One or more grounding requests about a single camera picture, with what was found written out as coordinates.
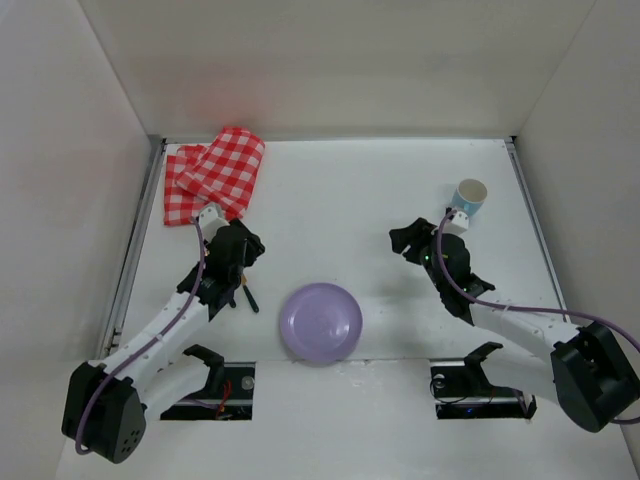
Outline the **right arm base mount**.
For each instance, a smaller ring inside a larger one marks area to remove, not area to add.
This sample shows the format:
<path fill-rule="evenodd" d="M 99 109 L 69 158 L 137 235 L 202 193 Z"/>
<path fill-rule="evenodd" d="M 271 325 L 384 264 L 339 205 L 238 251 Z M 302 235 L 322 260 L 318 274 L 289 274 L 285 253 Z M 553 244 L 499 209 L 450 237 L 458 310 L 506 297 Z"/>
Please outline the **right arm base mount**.
<path fill-rule="evenodd" d="M 487 342 L 464 358 L 440 359 L 431 363 L 429 390 L 438 420 L 523 419 L 537 411 L 535 396 L 491 384 L 482 363 L 503 346 Z"/>

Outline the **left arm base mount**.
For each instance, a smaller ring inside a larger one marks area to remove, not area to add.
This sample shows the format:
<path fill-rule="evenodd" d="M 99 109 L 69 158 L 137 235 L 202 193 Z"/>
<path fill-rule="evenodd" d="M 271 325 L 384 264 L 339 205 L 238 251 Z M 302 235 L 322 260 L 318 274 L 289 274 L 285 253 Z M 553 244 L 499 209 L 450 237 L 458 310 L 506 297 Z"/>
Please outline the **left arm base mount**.
<path fill-rule="evenodd" d="M 200 345 L 184 351 L 208 368 L 204 386 L 174 404 L 162 421 L 250 421 L 253 417 L 255 363 L 228 363 L 220 354 Z"/>

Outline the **red white checkered cloth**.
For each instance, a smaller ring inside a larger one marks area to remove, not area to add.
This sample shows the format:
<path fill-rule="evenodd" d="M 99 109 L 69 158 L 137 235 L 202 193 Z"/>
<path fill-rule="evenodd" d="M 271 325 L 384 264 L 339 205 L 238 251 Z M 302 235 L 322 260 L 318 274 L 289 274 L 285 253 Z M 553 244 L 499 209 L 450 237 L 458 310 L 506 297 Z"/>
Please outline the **red white checkered cloth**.
<path fill-rule="evenodd" d="M 187 225 L 210 203 L 227 221 L 244 217 L 265 150 L 265 142 L 242 127 L 223 128 L 208 145 L 180 146 L 166 160 L 164 224 Z"/>

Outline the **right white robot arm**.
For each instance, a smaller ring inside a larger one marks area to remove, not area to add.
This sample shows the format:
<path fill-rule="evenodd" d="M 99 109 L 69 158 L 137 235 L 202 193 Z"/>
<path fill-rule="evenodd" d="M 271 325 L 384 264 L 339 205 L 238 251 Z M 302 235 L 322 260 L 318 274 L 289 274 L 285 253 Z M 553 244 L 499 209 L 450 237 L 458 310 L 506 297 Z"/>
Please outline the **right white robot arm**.
<path fill-rule="evenodd" d="M 591 433 L 626 424 L 621 415 L 639 399 L 639 377 L 618 340 L 633 347 L 638 340 L 592 314 L 500 300 L 496 287 L 472 272 L 464 240 L 446 232 L 456 214 L 448 211 L 439 224 L 418 218 L 389 237 L 394 253 L 424 268 L 451 316 L 531 356 L 514 361 L 500 354 L 502 344 L 488 342 L 464 359 L 476 379 L 546 398 Z"/>

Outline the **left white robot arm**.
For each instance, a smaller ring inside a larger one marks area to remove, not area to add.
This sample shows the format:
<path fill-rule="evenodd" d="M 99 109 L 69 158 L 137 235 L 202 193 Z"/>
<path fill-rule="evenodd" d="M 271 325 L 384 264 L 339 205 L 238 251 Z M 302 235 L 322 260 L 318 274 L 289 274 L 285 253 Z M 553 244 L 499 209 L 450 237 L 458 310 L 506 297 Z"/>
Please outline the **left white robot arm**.
<path fill-rule="evenodd" d="M 239 219 L 195 218 L 199 260 L 132 340 L 71 374 L 61 431 L 77 454 L 113 464 L 139 446 L 148 422 L 218 377 L 223 358 L 191 338 L 229 303 L 265 247 Z"/>

